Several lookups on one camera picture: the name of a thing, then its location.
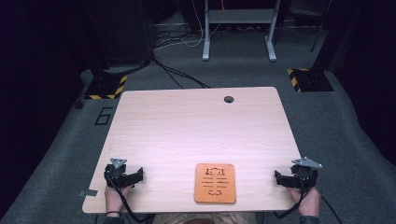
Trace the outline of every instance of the foot of stand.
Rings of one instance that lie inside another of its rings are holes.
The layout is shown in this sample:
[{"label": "foot of stand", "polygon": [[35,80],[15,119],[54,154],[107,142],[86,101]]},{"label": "foot of stand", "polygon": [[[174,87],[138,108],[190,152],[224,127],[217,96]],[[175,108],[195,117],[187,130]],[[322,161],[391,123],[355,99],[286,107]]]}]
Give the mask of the foot of stand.
[{"label": "foot of stand", "polygon": [[114,99],[120,96],[127,76],[94,77],[85,91],[85,99]]},{"label": "foot of stand", "polygon": [[295,91],[334,91],[324,74],[314,74],[309,69],[288,69]]},{"label": "foot of stand", "polygon": [[202,56],[202,60],[209,61],[209,51],[210,51],[210,42],[209,41],[205,41],[204,44],[204,54]]},{"label": "foot of stand", "polygon": [[265,36],[265,45],[267,46],[268,50],[268,57],[270,58],[270,62],[276,62],[276,55],[274,50],[274,45],[272,41],[268,41],[268,35]]}]

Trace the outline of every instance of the speaker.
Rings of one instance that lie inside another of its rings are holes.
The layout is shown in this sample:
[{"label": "speaker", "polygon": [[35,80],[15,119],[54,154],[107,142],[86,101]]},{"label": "speaker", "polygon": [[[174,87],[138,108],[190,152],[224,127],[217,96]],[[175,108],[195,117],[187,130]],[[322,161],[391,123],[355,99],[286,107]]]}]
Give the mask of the speaker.
[{"label": "speaker", "polygon": [[156,28],[147,0],[84,0],[108,66],[149,62]]}]

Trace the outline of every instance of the grey carpet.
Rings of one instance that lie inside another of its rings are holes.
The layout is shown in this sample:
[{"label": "grey carpet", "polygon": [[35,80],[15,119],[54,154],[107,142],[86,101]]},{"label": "grey carpet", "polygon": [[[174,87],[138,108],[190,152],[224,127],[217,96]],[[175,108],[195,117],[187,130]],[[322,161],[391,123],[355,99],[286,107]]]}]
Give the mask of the grey carpet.
[{"label": "grey carpet", "polygon": [[[203,43],[195,48],[184,44],[155,50],[164,64],[185,72],[211,88],[273,86],[277,88],[297,146],[303,156],[323,164],[318,187],[344,223],[396,223],[396,167],[385,160],[362,131],[354,107],[332,73],[326,76],[332,92],[295,92],[288,68],[310,67],[317,50],[309,52],[314,35],[284,30],[276,45],[276,63],[270,63],[263,33],[224,35],[212,41],[210,61],[202,61]],[[86,86],[91,74],[81,75]],[[185,88],[196,83],[176,77]],[[154,63],[129,75],[125,91],[178,89],[173,80]],[[81,110],[70,108],[62,129],[18,199],[0,221],[15,223],[93,223],[94,216],[81,210],[82,189],[90,185],[109,125],[94,125],[103,107],[116,100],[83,100]],[[322,223],[336,223],[322,203]],[[278,220],[264,214],[264,223],[298,223],[298,214]]]}]

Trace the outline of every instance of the yellow and black tape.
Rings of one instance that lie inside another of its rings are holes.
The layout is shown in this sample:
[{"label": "yellow and black tape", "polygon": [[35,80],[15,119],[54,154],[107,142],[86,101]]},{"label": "yellow and black tape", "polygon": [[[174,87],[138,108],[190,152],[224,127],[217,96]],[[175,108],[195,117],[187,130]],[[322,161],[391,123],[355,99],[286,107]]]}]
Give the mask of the yellow and black tape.
[{"label": "yellow and black tape", "polygon": [[92,99],[92,100],[105,100],[105,99],[116,99],[118,98],[123,90],[123,87],[125,86],[126,79],[128,77],[125,76],[120,80],[120,85],[117,87],[115,90],[114,94],[109,94],[109,95],[85,95],[85,99]]},{"label": "yellow and black tape", "polygon": [[288,69],[288,74],[290,77],[290,81],[291,81],[291,85],[293,86],[295,91],[301,91],[300,86],[297,82],[297,78],[294,75],[294,72],[298,70],[298,71],[309,71],[309,69],[307,68],[300,68],[300,69]]}]

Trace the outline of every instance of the hole in table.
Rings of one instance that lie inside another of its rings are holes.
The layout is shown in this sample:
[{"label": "hole in table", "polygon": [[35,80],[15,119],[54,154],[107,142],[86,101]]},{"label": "hole in table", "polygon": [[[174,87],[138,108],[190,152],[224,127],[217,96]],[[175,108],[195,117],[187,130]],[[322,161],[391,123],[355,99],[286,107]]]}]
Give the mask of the hole in table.
[{"label": "hole in table", "polygon": [[233,102],[233,97],[232,96],[226,96],[224,97],[224,102],[227,104],[230,104]]}]

